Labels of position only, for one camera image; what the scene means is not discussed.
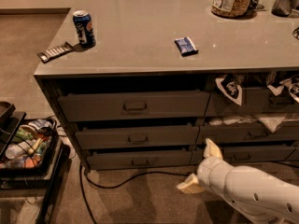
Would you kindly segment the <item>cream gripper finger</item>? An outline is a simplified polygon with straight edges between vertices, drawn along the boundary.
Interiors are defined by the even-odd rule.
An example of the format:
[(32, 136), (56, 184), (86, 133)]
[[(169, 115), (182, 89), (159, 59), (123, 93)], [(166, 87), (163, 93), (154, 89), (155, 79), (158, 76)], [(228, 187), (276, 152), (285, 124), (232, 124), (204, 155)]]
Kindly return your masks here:
[(196, 174), (190, 174), (183, 182), (177, 185), (177, 189), (185, 194), (196, 194), (205, 190)]
[(216, 157), (221, 160), (223, 159), (220, 148), (209, 138), (206, 139), (204, 157), (205, 158)]

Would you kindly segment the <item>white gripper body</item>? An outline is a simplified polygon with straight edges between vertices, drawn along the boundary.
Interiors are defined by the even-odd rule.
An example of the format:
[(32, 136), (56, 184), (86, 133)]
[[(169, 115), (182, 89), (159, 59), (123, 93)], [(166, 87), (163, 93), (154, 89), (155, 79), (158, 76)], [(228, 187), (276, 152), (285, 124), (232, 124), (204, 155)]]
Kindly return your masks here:
[(226, 176), (234, 169), (217, 157), (205, 158), (198, 166), (197, 177), (202, 188), (215, 194), (223, 194)]

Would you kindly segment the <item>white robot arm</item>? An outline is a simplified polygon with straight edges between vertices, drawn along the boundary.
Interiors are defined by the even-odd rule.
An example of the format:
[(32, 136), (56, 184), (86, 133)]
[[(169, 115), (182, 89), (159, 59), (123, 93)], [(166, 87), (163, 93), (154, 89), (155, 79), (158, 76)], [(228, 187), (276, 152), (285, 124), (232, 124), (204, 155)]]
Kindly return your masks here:
[(220, 148), (206, 140), (204, 159), (195, 174), (177, 185), (194, 194), (205, 190), (219, 195), (253, 224), (299, 224), (299, 187), (259, 169), (226, 162)]

